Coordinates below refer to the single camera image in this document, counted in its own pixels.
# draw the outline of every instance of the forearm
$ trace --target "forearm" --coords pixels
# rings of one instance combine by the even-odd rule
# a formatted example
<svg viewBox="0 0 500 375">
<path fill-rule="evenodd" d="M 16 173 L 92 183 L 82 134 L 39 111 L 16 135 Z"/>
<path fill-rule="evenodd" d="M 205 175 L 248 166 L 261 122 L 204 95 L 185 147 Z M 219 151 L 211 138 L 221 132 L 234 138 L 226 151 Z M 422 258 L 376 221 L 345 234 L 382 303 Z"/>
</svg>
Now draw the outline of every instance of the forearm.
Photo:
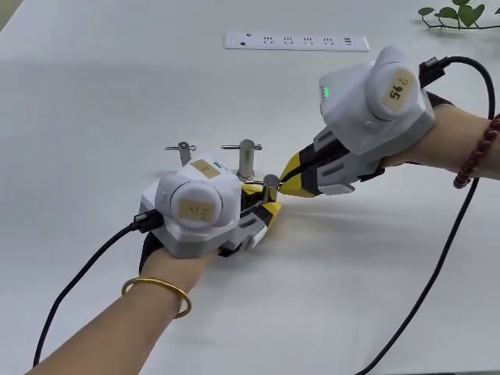
<svg viewBox="0 0 500 375">
<path fill-rule="evenodd" d="M 416 162 L 456 172 L 481 139 L 489 120 L 464 112 L 452 105 L 434 110 L 433 129 L 402 154 L 389 158 L 388 164 Z M 476 169 L 478 177 L 500 180 L 500 140 L 493 144 L 487 157 Z"/>
<path fill-rule="evenodd" d="M 186 292 L 203 267 L 196 259 L 171 259 L 164 250 L 150 258 L 142 276 L 158 277 Z M 172 291 L 136 284 L 28 375 L 137 375 L 179 308 Z"/>
</svg>

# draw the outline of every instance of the red beaded bracelet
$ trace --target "red beaded bracelet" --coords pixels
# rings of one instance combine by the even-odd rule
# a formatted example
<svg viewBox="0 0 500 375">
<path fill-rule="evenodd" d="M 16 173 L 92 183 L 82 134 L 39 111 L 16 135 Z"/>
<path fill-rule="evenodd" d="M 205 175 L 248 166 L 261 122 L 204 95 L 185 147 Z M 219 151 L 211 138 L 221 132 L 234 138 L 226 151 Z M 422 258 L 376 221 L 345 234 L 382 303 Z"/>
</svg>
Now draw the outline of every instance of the red beaded bracelet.
<svg viewBox="0 0 500 375">
<path fill-rule="evenodd" d="M 483 137 L 477 142 L 476 148 L 470 153 L 467 161 L 462 164 L 462 168 L 460 168 L 460 171 L 453 181 L 453 186 L 455 188 L 462 189 L 470 182 L 470 176 L 490 151 L 499 131 L 500 114 L 490 122 L 490 125 L 483 133 Z"/>
</svg>

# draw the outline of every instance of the bracelet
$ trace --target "bracelet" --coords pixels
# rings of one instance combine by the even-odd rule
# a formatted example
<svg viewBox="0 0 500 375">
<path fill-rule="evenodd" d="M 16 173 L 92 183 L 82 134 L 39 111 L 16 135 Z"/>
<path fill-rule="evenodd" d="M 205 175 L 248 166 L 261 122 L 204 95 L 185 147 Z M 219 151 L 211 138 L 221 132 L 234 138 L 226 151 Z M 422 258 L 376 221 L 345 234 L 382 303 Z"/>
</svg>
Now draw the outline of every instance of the bracelet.
<svg viewBox="0 0 500 375">
<path fill-rule="evenodd" d="M 170 283 L 167 283 L 163 280 L 160 279 L 152 279 L 149 277 L 135 277 L 134 279 L 128 280 L 122 287 L 122 295 L 127 293 L 127 290 L 129 286 L 133 286 L 134 284 L 153 284 L 153 285 L 158 285 L 160 287 L 164 287 L 165 289 L 168 289 L 169 291 L 172 291 L 175 293 L 177 296 L 182 298 L 186 302 L 186 308 L 179 312 L 176 316 L 175 319 L 182 318 L 183 316 L 186 316 L 192 309 L 193 304 L 191 303 L 191 300 L 188 297 L 188 294 L 180 289 L 179 287 L 176 287 L 175 285 L 172 285 Z"/>
<path fill-rule="evenodd" d="M 483 137 L 477 142 L 476 148 L 470 153 L 467 161 L 462 164 L 462 168 L 460 168 L 453 180 L 453 186 L 455 188 L 462 189 L 470 182 L 470 176 L 490 151 L 499 131 L 500 114 L 490 122 L 490 125 L 483 133 Z"/>
</svg>

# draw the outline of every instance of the cable connector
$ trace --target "cable connector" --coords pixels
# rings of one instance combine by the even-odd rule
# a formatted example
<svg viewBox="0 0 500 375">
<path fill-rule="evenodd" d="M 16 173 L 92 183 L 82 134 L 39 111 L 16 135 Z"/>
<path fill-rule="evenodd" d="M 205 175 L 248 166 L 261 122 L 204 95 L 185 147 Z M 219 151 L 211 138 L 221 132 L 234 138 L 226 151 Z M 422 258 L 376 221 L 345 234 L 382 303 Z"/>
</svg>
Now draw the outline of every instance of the cable connector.
<svg viewBox="0 0 500 375">
<path fill-rule="evenodd" d="M 445 67 L 449 65 L 447 61 L 447 57 L 441 60 L 433 57 L 426 62 L 422 62 L 419 65 L 420 88 L 425 88 L 439 78 L 443 77 L 446 74 Z"/>
<path fill-rule="evenodd" d="M 152 209 L 134 216 L 134 221 L 130 226 L 133 230 L 147 233 L 160 228 L 164 223 L 163 215 L 157 209 Z"/>
</svg>

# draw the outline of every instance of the label sticker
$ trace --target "label sticker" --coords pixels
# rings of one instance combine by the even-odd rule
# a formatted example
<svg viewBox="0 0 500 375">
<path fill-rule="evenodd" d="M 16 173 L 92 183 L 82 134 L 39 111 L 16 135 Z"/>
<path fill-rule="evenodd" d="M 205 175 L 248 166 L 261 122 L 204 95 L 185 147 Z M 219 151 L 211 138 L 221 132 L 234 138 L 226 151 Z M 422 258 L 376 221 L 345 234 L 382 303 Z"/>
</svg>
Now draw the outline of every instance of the label sticker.
<svg viewBox="0 0 500 375">
<path fill-rule="evenodd" d="M 399 111 L 406 103 L 408 93 L 412 90 L 415 84 L 415 77 L 406 69 L 398 69 L 392 79 L 391 84 L 385 91 L 382 104 L 392 109 Z"/>
<path fill-rule="evenodd" d="M 179 218 L 184 220 L 212 221 L 216 205 L 214 203 L 200 202 L 193 199 L 181 199 L 179 204 Z"/>
<path fill-rule="evenodd" d="M 214 178 L 220 175 L 220 172 L 216 170 L 209 162 L 206 160 L 200 159 L 191 163 L 191 165 L 199 170 L 201 173 L 205 175 L 206 178 Z"/>
</svg>

